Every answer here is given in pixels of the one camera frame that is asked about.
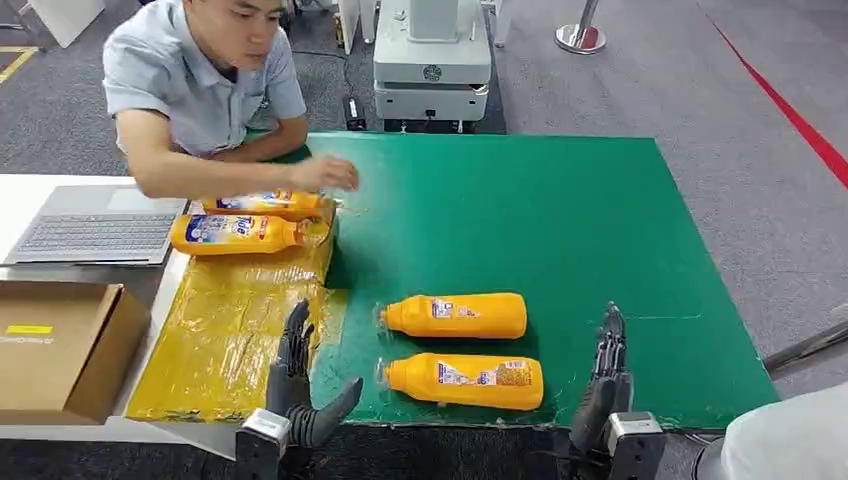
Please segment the person's right hand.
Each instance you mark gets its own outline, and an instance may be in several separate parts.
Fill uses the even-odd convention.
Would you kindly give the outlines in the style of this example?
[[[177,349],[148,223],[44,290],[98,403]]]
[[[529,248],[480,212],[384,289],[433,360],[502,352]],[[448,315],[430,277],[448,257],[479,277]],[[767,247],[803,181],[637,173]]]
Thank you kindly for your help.
[[[290,167],[289,187],[294,190],[356,191],[359,183],[359,172],[355,165],[330,154],[318,154]]]

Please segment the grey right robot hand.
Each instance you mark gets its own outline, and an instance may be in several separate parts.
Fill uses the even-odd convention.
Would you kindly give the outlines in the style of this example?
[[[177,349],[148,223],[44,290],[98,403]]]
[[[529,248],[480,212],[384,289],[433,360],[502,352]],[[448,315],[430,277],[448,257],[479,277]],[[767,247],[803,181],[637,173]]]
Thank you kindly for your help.
[[[610,414],[631,409],[632,374],[626,367],[626,322],[618,306],[606,306],[590,378],[572,417],[569,439],[588,454],[600,441]]]

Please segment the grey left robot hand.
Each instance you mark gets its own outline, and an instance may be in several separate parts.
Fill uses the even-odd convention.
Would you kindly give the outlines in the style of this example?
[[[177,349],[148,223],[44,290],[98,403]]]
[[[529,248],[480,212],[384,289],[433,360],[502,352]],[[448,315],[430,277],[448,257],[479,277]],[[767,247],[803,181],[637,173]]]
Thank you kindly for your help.
[[[363,379],[348,381],[340,393],[320,409],[313,407],[309,380],[309,347],[314,326],[308,322],[309,301],[299,301],[288,314],[277,355],[271,361],[266,387],[266,409],[288,419],[290,438],[299,447],[322,446],[357,406]]]

